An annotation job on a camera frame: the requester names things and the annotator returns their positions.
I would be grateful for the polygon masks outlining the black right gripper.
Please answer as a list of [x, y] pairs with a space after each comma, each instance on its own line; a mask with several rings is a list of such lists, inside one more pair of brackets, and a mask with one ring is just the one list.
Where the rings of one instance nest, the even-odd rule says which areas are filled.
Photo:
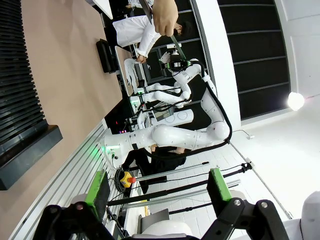
[[169, 69], [183, 69], [186, 67], [188, 67], [188, 61], [182, 60], [179, 52], [177, 50], [174, 50], [170, 55]]

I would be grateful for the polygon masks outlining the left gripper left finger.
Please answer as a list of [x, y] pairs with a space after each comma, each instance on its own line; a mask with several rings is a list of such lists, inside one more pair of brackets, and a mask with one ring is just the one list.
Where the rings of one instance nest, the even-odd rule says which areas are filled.
[[33, 238], [70, 240], [76, 234], [89, 240], [109, 240], [111, 233], [102, 223], [110, 195], [108, 174], [97, 171], [83, 201], [68, 207], [48, 205], [43, 209]]

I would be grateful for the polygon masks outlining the person's right hand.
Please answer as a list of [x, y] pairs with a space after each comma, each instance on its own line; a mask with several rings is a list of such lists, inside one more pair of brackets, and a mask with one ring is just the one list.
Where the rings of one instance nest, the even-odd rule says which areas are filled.
[[178, 19], [178, 8], [174, 0], [154, 0], [152, 7], [155, 31], [171, 37]]

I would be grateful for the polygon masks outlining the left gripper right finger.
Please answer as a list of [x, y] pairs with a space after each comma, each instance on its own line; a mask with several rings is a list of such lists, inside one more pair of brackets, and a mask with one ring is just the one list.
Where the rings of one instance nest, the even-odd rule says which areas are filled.
[[267, 199], [249, 203], [232, 197], [217, 168], [209, 171], [206, 187], [216, 220], [206, 231], [203, 240], [228, 240], [235, 229], [246, 230], [251, 240], [285, 240], [287, 232], [274, 203]]

